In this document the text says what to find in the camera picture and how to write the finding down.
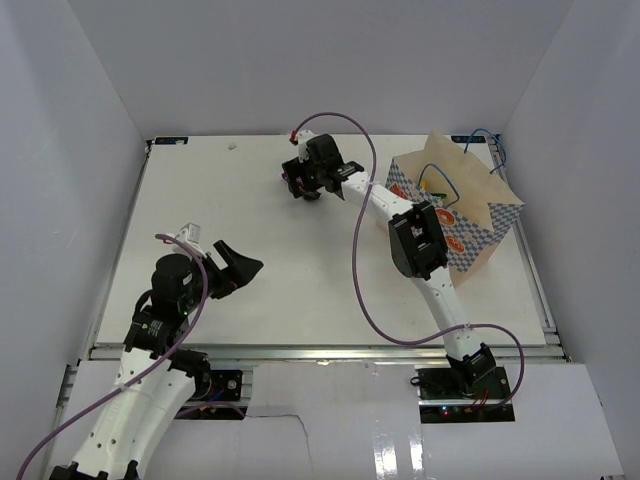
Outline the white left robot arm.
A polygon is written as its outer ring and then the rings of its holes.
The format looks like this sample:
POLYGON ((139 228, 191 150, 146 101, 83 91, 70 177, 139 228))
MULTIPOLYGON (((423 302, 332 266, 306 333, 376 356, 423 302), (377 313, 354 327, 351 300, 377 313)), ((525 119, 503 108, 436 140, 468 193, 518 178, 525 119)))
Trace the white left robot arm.
POLYGON ((214 245, 226 263, 219 267, 193 243, 159 238, 174 251, 157 260, 136 303, 112 390, 89 408, 99 414, 95 424, 69 464, 53 468, 53 479, 144 478, 179 410, 211 388, 207 355, 182 343, 207 300, 246 286, 264 266, 223 241, 214 245))

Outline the purple candy bar wrapper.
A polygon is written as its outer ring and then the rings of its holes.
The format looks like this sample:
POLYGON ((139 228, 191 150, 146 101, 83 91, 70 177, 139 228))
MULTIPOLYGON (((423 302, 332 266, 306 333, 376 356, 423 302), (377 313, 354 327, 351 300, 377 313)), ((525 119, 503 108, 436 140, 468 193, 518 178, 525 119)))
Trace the purple candy bar wrapper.
MULTIPOLYGON (((288 186, 288 190, 290 193, 292 193, 292 189, 291 186, 289 185, 289 179, 286 173, 282 173, 281 174, 281 178, 285 181, 285 183, 288 186)), ((320 199, 321 193, 319 191, 307 191, 304 186, 302 185, 300 179, 296 180, 296 183, 298 184, 299 190, 302 193, 301 198, 304 201, 307 202, 315 202, 317 200, 320 199)))

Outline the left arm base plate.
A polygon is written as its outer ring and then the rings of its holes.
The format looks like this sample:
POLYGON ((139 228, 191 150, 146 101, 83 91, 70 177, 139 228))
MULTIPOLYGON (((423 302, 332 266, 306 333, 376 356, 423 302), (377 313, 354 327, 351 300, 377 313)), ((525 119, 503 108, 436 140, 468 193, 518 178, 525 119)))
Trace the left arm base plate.
POLYGON ((211 370, 209 389, 197 394, 177 415, 181 420, 243 420, 247 407, 241 406, 242 370, 211 370))

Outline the green snack bag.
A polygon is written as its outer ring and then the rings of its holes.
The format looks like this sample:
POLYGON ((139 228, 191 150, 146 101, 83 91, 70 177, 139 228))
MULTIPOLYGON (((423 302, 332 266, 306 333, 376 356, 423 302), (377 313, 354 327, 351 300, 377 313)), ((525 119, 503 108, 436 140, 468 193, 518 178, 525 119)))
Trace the green snack bag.
MULTIPOLYGON (((420 182, 420 187, 421 187, 423 190, 427 191, 427 185, 426 185, 426 183, 425 183, 424 181, 420 182)), ((446 198, 447 198, 447 194, 446 194, 446 193, 432 192, 432 193, 429 193, 429 194, 430 194, 431 196, 433 196, 433 197, 438 198, 439 200, 442 200, 442 201, 446 200, 446 198)))

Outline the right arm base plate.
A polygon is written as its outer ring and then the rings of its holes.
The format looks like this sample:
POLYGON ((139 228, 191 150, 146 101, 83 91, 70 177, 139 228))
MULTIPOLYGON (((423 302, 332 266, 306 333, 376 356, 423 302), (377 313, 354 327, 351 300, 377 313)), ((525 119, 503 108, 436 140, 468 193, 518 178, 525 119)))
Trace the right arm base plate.
POLYGON ((416 388, 422 424, 511 423, 511 402, 498 404, 511 393, 506 371, 497 367, 474 386, 465 384, 451 368, 424 368, 409 380, 416 388))

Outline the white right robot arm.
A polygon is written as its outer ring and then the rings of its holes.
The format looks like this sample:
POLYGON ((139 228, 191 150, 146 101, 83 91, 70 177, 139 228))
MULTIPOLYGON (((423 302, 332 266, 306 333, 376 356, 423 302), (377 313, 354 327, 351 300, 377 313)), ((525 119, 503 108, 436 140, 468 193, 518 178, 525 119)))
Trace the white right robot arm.
POLYGON ((418 346, 441 337, 453 371, 451 384, 461 397, 472 399, 488 385, 496 368, 490 348, 474 333, 453 286, 448 269, 448 246, 435 207, 413 203, 377 184, 360 164, 343 160, 334 138, 309 130, 294 131, 290 142, 297 157, 282 164, 283 178, 295 198, 318 196, 321 190, 358 205, 352 239, 351 272, 356 298, 371 328, 400 346, 418 346), (363 218, 386 224, 390 256, 397 271, 419 290, 439 332, 421 340, 400 340, 378 327, 366 309, 357 272, 357 248, 363 218))

